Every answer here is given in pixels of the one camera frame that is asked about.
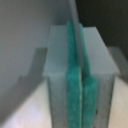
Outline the gripper teal padded left finger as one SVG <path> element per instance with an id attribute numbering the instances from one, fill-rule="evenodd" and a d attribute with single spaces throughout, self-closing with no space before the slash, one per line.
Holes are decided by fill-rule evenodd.
<path id="1" fill-rule="evenodd" d="M 80 128 L 81 68 L 72 22 L 52 28 L 29 75 L 0 97 L 0 128 Z"/>

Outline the gripper teal padded right finger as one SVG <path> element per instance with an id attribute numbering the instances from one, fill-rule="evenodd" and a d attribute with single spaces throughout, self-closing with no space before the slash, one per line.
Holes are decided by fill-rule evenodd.
<path id="1" fill-rule="evenodd" d="M 107 47 L 96 28 L 82 28 L 87 52 L 82 128 L 110 128 L 112 112 L 128 107 L 128 61 L 118 47 Z"/>

